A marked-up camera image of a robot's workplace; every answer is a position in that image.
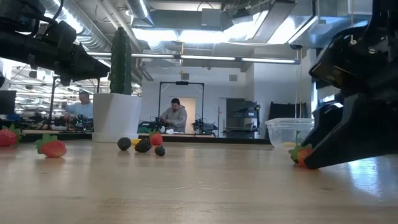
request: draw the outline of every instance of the man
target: man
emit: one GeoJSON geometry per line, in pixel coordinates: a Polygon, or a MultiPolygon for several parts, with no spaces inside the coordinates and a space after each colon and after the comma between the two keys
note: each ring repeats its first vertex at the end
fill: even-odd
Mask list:
{"type": "Polygon", "coordinates": [[[187,111],[185,107],[180,105],[180,100],[172,99],[172,106],[162,113],[162,120],[169,124],[175,132],[185,133],[185,125],[187,123],[187,111]]]}
{"type": "Polygon", "coordinates": [[[62,104],[62,109],[70,115],[78,116],[82,114],[85,118],[93,118],[93,104],[90,101],[90,94],[83,91],[79,93],[80,103],[74,105],[62,104]]]}

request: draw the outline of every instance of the red strawberry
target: red strawberry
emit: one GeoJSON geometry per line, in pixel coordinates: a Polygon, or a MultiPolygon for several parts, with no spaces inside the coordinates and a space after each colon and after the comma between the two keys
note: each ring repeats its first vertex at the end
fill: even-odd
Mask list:
{"type": "Polygon", "coordinates": [[[5,126],[0,130],[0,146],[12,146],[21,139],[21,131],[12,124],[10,128],[5,126]]]}
{"type": "Polygon", "coordinates": [[[304,159],[306,159],[312,153],[312,149],[302,149],[297,153],[298,166],[307,168],[307,165],[304,163],[304,159]]]}
{"type": "Polygon", "coordinates": [[[150,143],[153,146],[161,146],[163,144],[162,135],[159,133],[155,133],[149,137],[150,143]]]}
{"type": "Polygon", "coordinates": [[[43,134],[43,140],[36,141],[37,153],[45,154],[49,158],[58,158],[67,153],[67,149],[63,141],[57,139],[56,136],[43,134]]]}
{"type": "Polygon", "coordinates": [[[42,145],[41,150],[49,158],[58,158],[67,153],[67,149],[63,141],[56,140],[42,145]]]}

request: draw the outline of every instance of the yellow toy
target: yellow toy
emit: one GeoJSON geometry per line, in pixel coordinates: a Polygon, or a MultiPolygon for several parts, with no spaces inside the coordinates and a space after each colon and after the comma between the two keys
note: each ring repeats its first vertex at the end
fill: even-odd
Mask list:
{"type": "Polygon", "coordinates": [[[135,146],[136,144],[139,143],[139,141],[141,141],[141,139],[132,139],[131,144],[135,146]]]}

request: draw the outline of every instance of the gray hoodie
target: gray hoodie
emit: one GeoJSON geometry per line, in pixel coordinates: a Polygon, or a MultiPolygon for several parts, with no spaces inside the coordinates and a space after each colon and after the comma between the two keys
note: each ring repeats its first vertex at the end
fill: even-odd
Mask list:
{"type": "Polygon", "coordinates": [[[170,107],[162,113],[160,118],[170,120],[169,128],[172,128],[175,132],[185,133],[187,111],[184,106],[181,105],[180,109],[176,112],[170,107]]]}

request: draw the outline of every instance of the clear plastic bin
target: clear plastic bin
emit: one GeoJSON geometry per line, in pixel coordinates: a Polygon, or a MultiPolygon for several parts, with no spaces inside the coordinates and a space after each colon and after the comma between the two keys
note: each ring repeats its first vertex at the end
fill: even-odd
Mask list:
{"type": "Polygon", "coordinates": [[[295,137],[298,133],[298,143],[301,143],[313,128],[311,118],[276,118],[266,121],[269,140],[278,149],[293,149],[296,145],[295,137]]]}

